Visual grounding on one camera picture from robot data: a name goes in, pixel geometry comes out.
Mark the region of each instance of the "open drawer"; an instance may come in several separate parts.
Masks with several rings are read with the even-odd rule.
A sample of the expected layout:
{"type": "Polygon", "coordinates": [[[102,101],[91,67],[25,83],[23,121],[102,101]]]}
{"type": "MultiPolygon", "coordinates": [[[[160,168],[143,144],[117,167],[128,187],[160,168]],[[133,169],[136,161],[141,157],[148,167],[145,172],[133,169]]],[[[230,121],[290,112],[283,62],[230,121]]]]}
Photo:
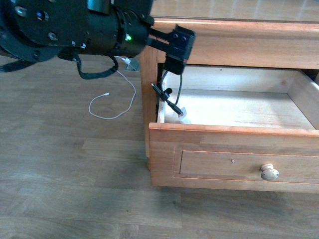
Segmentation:
{"type": "Polygon", "coordinates": [[[319,193],[319,86],[301,71],[189,66],[178,106],[191,124],[161,103],[149,126],[152,185],[319,193]]]}

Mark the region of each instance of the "white usb cable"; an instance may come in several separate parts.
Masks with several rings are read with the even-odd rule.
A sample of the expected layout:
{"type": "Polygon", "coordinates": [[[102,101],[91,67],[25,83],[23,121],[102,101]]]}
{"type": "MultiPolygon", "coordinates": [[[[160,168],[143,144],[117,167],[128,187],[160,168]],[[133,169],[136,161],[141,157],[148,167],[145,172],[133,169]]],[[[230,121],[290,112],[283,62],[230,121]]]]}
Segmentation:
{"type": "Polygon", "coordinates": [[[95,116],[95,117],[97,117],[97,118],[103,119],[103,120],[113,120],[113,119],[116,119],[116,118],[118,118],[119,116],[125,114],[127,111],[130,110],[130,108],[131,108],[131,106],[132,106],[132,104],[133,104],[134,98],[135,98],[135,96],[136,96],[136,88],[134,87],[134,85],[133,85],[121,72],[117,71],[117,73],[119,73],[127,82],[129,82],[129,83],[131,84],[131,86],[133,87],[133,89],[134,89],[134,94],[133,94],[133,97],[132,97],[132,99],[131,99],[130,106],[128,107],[128,109],[127,109],[126,111],[123,111],[122,113],[118,114],[117,116],[111,117],[111,118],[98,116],[98,115],[92,113],[92,112],[91,112],[91,105],[92,105],[92,103],[93,103],[96,99],[98,99],[98,98],[100,98],[100,97],[108,96],[108,95],[109,95],[109,93],[105,93],[105,94],[102,94],[102,95],[100,95],[100,96],[95,97],[95,98],[90,102],[89,112],[90,112],[91,115],[93,115],[93,116],[95,116]]]}

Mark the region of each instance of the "drawer knob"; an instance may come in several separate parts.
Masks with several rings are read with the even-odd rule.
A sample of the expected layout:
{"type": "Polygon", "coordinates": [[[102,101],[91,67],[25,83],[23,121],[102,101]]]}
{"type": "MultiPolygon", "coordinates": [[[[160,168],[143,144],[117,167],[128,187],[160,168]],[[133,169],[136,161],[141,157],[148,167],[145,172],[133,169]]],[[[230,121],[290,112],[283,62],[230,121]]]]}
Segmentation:
{"type": "Polygon", "coordinates": [[[279,176],[278,170],[274,169],[271,163],[266,163],[261,166],[261,178],[266,181],[272,181],[279,176]]]}

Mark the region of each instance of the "dresser top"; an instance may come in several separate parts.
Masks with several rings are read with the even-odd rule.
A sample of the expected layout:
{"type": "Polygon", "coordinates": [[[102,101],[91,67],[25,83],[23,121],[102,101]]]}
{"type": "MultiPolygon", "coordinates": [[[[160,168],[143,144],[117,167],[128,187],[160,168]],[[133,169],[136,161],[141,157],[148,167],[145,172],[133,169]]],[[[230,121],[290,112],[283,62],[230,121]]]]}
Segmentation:
{"type": "Polygon", "coordinates": [[[152,16],[319,22],[319,0],[155,0],[152,16]]]}

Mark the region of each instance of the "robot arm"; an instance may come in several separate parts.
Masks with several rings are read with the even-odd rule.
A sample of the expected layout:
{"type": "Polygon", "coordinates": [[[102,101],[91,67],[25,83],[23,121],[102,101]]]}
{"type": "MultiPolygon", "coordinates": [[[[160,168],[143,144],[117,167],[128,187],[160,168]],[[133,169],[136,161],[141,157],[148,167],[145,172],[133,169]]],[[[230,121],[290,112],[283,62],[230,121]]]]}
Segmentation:
{"type": "Polygon", "coordinates": [[[2,55],[18,61],[0,67],[0,72],[20,70],[58,56],[77,61],[82,78],[95,79],[117,70],[114,56],[134,57],[149,45],[166,52],[164,69],[179,75],[189,58],[195,33],[179,26],[169,34],[152,29],[152,3],[153,0],[1,0],[0,50],[2,55]],[[115,66],[103,73],[82,73],[79,54],[109,56],[115,66]]]}

